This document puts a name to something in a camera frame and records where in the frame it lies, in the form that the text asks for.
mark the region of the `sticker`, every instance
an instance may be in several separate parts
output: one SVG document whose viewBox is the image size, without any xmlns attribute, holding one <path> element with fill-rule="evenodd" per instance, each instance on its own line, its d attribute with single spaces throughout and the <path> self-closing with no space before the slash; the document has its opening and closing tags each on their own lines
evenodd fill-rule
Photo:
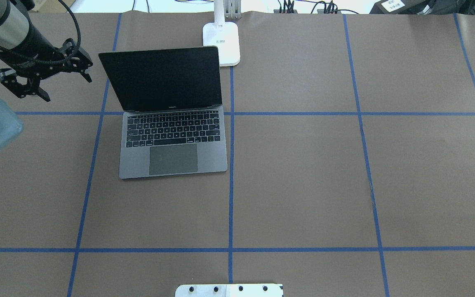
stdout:
<svg viewBox="0 0 475 297">
<path fill-rule="evenodd" d="M 404 7 L 404 3 L 401 0 L 388 0 L 381 3 L 388 12 L 396 11 L 397 9 Z"/>
</svg>

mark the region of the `laptop screen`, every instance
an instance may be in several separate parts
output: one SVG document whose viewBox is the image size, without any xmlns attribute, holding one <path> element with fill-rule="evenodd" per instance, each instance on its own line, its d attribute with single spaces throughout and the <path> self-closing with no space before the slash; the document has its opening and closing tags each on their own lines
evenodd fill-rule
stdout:
<svg viewBox="0 0 475 297">
<path fill-rule="evenodd" d="M 222 104 L 217 47 L 100 53 L 124 111 Z"/>
</svg>

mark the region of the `keyboard key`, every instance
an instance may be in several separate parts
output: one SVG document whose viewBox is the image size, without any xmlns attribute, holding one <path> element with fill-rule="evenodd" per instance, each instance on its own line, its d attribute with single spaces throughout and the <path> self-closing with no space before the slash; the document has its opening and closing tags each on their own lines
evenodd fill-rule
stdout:
<svg viewBox="0 0 475 297">
<path fill-rule="evenodd" d="M 140 140 L 140 135 L 133 136 L 133 137 L 127 137 L 127 141 L 139 141 Z"/>
<path fill-rule="evenodd" d="M 160 139 L 153 142 L 155 145 L 165 145 L 165 144 L 179 144 L 186 143 L 185 138 L 176 138 L 176 139 Z"/>
</svg>

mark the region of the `laptop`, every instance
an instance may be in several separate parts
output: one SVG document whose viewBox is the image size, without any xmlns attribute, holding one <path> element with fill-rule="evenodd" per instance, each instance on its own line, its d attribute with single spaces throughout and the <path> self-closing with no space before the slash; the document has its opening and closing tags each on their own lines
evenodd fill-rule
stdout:
<svg viewBox="0 0 475 297">
<path fill-rule="evenodd" d="M 217 47 L 98 56 L 124 110 L 121 179 L 227 170 Z"/>
</svg>

